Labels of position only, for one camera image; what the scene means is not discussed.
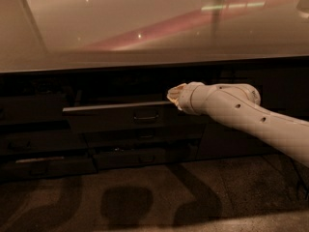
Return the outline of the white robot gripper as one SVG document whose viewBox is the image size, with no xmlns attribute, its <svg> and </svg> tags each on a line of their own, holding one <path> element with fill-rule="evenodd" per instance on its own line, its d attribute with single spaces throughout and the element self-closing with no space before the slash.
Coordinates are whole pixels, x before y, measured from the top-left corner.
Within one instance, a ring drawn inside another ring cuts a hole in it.
<svg viewBox="0 0 309 232">
<path fill-rule="evenodd" d="M 212 87 L 202 82 L 182 83 L 167 92 L 167 99 L 179 104 L 178 109 L 189 115 L 201 115 L 206 111 L 204 101 L 211 93 Z"/>
</svg>

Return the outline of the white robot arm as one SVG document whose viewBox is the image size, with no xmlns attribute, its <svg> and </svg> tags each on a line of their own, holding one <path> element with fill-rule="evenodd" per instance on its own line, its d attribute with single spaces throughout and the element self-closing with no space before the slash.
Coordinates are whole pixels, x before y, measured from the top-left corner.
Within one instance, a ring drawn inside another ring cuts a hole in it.
<svg viewBox="0 0 309 232">
<path fill-rule="evenodd" d="M 258 90 L 249 84 L 183 83 L 171 88 L 167 99 L 186 114 L 208 115 L 309 166 L 309 122 L 261 107 Z"/>
</svg>

